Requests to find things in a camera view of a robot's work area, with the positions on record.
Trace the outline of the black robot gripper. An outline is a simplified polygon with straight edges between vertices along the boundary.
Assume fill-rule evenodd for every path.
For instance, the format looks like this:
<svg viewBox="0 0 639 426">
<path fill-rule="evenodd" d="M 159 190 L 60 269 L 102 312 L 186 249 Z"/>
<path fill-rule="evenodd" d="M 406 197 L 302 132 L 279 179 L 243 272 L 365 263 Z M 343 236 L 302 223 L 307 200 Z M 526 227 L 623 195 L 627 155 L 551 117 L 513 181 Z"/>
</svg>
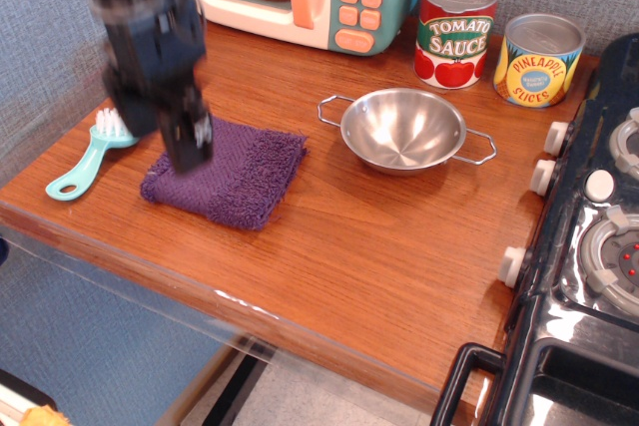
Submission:
<svg viewBox="0 0 639 426">
<path fill-rule="evenodd" d="M 198 2 L 92 0 L 92 10 L 107 31 L 105 86 L 128 131 L 141 138 L 159 124 L 176 173 L 203 166 L 214 130 L 194 79 L 206 51 Z"/>
</svg>

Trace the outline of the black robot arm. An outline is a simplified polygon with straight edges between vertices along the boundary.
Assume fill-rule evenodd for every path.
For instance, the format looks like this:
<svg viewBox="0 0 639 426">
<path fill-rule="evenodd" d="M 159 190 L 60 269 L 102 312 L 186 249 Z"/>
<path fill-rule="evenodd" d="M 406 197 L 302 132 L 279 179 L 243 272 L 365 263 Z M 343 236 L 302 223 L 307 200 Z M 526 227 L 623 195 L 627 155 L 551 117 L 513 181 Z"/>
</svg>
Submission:
<svg viewBox="0 0 639 426">
<path fill-rule="evenodd" d="M 107 34 L 103 82 L 128 130 L 162 134 L 174 170 L 213 155 L 213 125 L 195 80 L 206 54 L 197 0 L 91 0 Z"/>
</svg>

